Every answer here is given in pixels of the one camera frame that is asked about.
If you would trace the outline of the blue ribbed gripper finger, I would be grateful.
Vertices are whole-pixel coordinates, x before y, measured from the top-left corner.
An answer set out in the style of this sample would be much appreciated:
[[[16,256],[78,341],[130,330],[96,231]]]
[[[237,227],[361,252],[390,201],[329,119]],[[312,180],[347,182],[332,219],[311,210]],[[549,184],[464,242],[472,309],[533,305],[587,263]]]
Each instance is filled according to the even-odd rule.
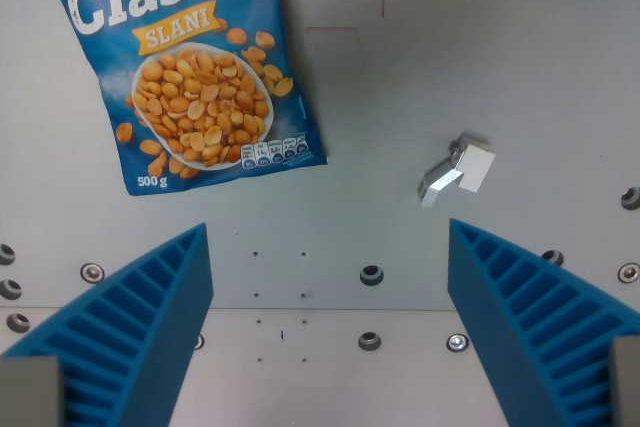
[[[638,334],[637,311],[456,219],[448,293],[509,425],[613,425],[609,352]]]
[[[3,355],[60,362],[66,426],[167,426],[213,296],[199,224],[87,290]]]

